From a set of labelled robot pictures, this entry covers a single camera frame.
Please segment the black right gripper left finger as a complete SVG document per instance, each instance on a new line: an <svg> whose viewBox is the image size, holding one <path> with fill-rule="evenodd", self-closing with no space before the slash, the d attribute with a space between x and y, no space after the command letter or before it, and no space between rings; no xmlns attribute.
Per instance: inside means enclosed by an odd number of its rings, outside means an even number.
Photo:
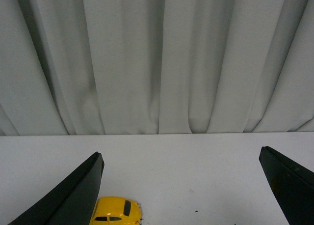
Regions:
<svg viewBox="0 0 314 225"><path fill-rule="evenodd" d="M87 225L98 198L104 161L95 152L11 225Z"/></svg>

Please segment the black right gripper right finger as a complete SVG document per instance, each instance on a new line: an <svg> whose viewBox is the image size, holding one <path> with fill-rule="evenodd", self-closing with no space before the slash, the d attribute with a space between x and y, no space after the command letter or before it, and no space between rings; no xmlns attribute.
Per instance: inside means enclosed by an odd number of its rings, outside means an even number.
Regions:
<svg viewBox="0 0 314 225"><path fill-rule="evenodd" d="M290 225L314 223L314 173L269 146L259 161L270 188Z"/></svg>

